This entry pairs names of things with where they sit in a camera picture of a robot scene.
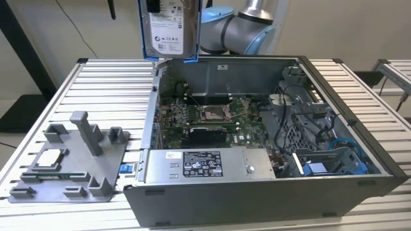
cable connector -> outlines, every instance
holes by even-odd
[[[326,110],[325,109],[320,109],[320,110],[316,110],[312,114],[312,119],[324,119],[325,118],[325,115],[326,115]]]
[[[356,123],[357,123],[357,120],[356,120],[356,119],[348,119],[348,120],[346,120],[346,125],[348,125],[349,127],[352,127]]]

robotic arm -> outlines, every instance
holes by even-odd
[[[210,0],[205,9],[200,0],[138,0],[137,3],[142,55],[148,60],[176,58],[196,62],[198,49],[213,55],[228,51],[258,54],[272,42],[273,0],[246,0],[237,15],[229,6],[212,7]],[[108,5],[114,18],[110,1]]]
[[[246,0],[237,15],[228,6],[205,8],[201,12],[201,51],[257,54],[265,50],[273,39],[274,7],[272,0]]]

aluminum extrusion table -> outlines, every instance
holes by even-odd
[[[332,88],[357,115],[391,157],[411,176],[411,127],[387,103],[341,63],[310,60]],[[132,175],[120,174],[116,195],[108,203],[9,204],[9,189],[33,161],[45,140],[41,132],[50,122],[68,129],[69,115],[86,110],[89,122],[101,129],[121,126],[130,132],[125,163],[138,160],[153,64],[144,60],[88,60],[76,64],[48,107],[0,172],[0,230],[138,229],[122,185]],[[411,180],[387,196],[366,199],[341,218],[306,219],[241,225],[177,228],[180,231],[240,230],[411,230]]]

wire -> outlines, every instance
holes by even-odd
[[[358,151],[358,155],[360,155],[358,158],[361,158],[361,150],[358,149],[357,144],[356,144],[350,139],[348,139],[348,138],[337,138],[337,139],[334,139],[334,140],[329,143],[329,145],[328,145],[328,150],[330,150],[333,144],[337,143],[338,141],[349,142],[349,143],[353,145],[353,147],[356,148],[356,150]]]
[[[384,85],[385,85],[385,82],[387,82],[387,80],[388,80],[388,78],[385,77],[385,80],[384,80],[384,82],[383,82],[383,85],[380,86],[380,90],[379,90],[379,96],[380,96],[380,94],[383,93],[383,89],[384,89]]]
[[[4,145],[4,146],[8,146],[8,147],[10,147],[10,148],[14,148],[14,149],[17,148],[16,146],[12,146],[12,145],[5,144],[5,143],[2,143],[2,142],[0,142],[0,144]]]
[[[401,105],[403,105],[403,102],[399,102],[399,104],[396,106],[396,110],[395,110],[396,112],[399,111]]]
[[[325,126],[324,126],[324,128],[322,128],[322,129],[318,131],[318,133],[314,135],[314,138],[320,138],[322,132],[326,132],[326,133],[328,133],[328,132],[333,129],[333,126],[334,126],[334,119],[336,119],[336,117],[337,117],[338,115],[340,115],[340,113],[337,113],[337,114],[332,117],[329,128],[325,129]]]
[[[212,0],[208,0],[205,4],[205,8],[209,8],[209,7],[212,7]]]
[[[286,150],[284,150],[277,144],[277,136],[278,136],[280,131],[284,127],[285,115],[286,115],[286,102],[285,102],[285,97],[282,97],[282,115],[281,115],[280,126],[278,126],[276,133],[274,133],[274,136],[273,136],[273,144],[274,144],[276,148],[280,150],[281,153],[290,155],[290,153]]]
[[[62,9],[60,3],[58,3],[58,0],[54,0],[54,1],[56,1],[56,3],[57,3],[57,5],[58,5],[58,7],[60,7],[60,9],[61,9],[61,11],[62,11],[62,13],[65,14],[68,20],[70,21],[70,24],[72,24],[73,27],[76,28],[76,30],[77,30],[77,32],[78,32],[78,35],[80,35],[80,37],[81,37],[81,40],[82,40],[84,44],[86,45],[86,47],[89,48],[90,52],[94,54],[94,57],[96,57],[96,59],[97,59],[98,57],[97,57],[94,51],[92,50],[92,48],[89,47],[88,43],[85,42],[84,37],[82,37],[82,35],[81,35],[81,33],[80,33],[80,30],[78,30],[76,24],[73,23],[72,19],[69,18],[69,15],[65,13],[65,11],[64,11],[64,9]]]
[[[201,105],[198,104],[198,102],[193,99],[193,97],[186,93],[186,95],[192,98],[192,100],[196,102],[196,104],[201,107]]]

black cable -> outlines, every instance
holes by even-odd
[[[399,111],[401,105],[403,105],[403,102],[399,102],[399,104],[396,106],[396,110],[395,110],[396,112]]]
[[[82,35],[81,35],[81,33],[80,33],[80,30],[78,30],[76,24],[73,23],[72,19],[69,18],[69,15],[65,13],[65,11],[64,11],[64,9],[62,9],[60,3],[58,3],[58,0],[54,0],[54,1],[56,1],[56,3],[57,3],[57,5],[58,5],[58,7],[60,7],[60,9],[61,9],[61,11],[62,11],[62,13],[65,14],[68,20],[70,21],[70,24],[72,24],[73,27],[76,28],[76,30],[77,30],[77,32],[78,32],[78,35],[80,35],[80,37],[81,37],[81,40],[82,40],[84,44],[86,45],[86,47],[89,48],[90,52],[94,54],[94,57],[96,57],[96,59],[97,59],[98,57],[97,57],[94,51],[92,50],[92,48],[89,47],[88,43],[85,42],[85,40],[84,40],[84,38],[82,38]]]
[[[385,85],[385,82],[387,82],[387,80],[388,80],[388,78],[385,77],[385,80],[384,80],[384,82],[383,82],[383,85],[380,86],[380,90],[379,90],[379,96],[380,96],[380,94],[383,93],[383,89],[384,89],[384,85]]]
[[[278,136],[280,131],[284,127],[285,116],[286,116],[286,102],[285,102],[285,97],[282,97],[282,115],[281,115],[280,126],[278,126],[276,133],[274,133],[274,136],[273,136],[273,144],[274,144],[276,148],[280,150],[281,153],[290,155],[290,153],[286,150],[284,150],[282,147],[280,147],[278,144],[277,144],[277,136]]]
[[[205,8],[209,8],[209,7],[212,7],[212,0],[208,0],[205,4]]]
[[[337,117],[338,115],[340,115],[340,113],[337,113],[337,114],[332,117],[329,128],[325,128],[325,126],[324,126],[324,128],[322,128],[322,129],[318,131],[318,133],[314,135],[314,138],[318,138],[320,135],[321,135],[324,132],[329,132],[329,131],[333,129],[333,126],[334,126],[334,119],[336,119],[336,117]]]
[[[9,145],[9,144],[5,144],[5,143],[2,143],[2,142],[0,142],[0,144],[4,145],[4,146],[8,146],[8,147],[10,147],[10,148],[17,148],[17,147],[14,147],[14,146],[12,146],[12,145]]]

